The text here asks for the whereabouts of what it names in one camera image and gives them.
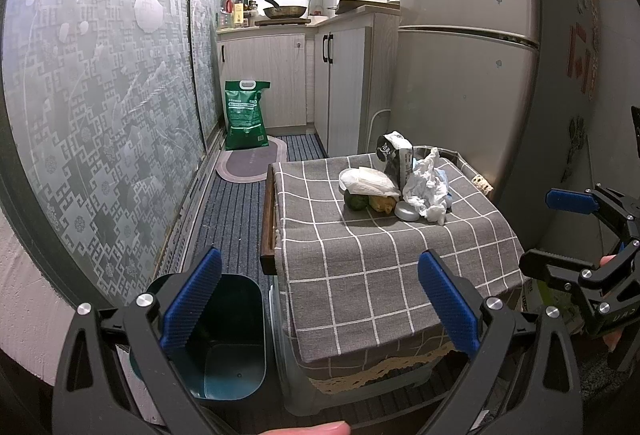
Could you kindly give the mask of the person's left hand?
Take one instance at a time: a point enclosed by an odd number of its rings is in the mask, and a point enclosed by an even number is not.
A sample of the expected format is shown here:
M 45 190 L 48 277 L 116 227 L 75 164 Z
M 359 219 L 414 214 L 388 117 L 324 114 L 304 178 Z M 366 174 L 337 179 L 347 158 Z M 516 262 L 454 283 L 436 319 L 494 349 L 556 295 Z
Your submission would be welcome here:
M 336 421 L 314 426 L 285 427 L 284 429 L 270 429 L 260 435 L 350 435 L 352 428 L 345 421 Z

